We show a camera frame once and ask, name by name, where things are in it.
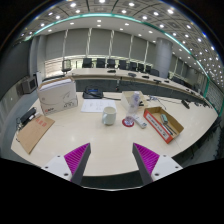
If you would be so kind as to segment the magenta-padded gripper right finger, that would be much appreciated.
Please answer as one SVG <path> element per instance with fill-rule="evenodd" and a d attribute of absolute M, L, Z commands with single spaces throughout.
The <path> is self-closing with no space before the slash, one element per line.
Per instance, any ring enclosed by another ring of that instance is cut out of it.
<path fill-rule="evenodd" d="M 159 155 L 137 143 L 133 144 L 132 153 L 135 157 L 144 185 L 182 169 L 182 167 L 168 155 Z"/>

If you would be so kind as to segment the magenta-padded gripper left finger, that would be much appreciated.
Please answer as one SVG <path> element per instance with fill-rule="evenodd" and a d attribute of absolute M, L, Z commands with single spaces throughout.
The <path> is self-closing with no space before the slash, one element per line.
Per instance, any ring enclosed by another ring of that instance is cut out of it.
<path fill-rule="evenodd" d="M 55 156 L 42 169 L 80 185 L 90 154 L 91 146 L 87 143 L 65 155 Z"/>

